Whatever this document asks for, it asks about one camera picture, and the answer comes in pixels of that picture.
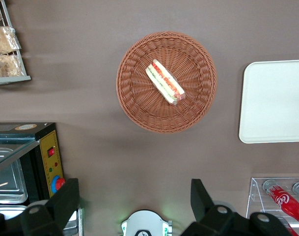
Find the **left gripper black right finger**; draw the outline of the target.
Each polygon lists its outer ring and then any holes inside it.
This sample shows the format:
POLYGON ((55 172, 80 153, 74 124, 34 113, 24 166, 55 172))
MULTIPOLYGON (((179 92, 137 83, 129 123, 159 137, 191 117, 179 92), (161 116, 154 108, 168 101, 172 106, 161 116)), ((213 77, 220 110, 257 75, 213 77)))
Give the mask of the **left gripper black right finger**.
POLYGON ((200 179, 191 180, 190 205, 195 216, 183 236, 247 236, 248 221, 229 207, 216 205, 200 179))

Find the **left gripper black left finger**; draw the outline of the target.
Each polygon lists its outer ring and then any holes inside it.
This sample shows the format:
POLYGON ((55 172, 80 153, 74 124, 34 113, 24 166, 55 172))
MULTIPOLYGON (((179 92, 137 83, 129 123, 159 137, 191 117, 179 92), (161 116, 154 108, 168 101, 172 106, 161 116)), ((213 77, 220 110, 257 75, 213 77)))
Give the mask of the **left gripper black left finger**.
POLYGON ((28 206, 20 215, 25 236, 62 236, 80 201, 79 180, 68 179, 45 203, 28 206))

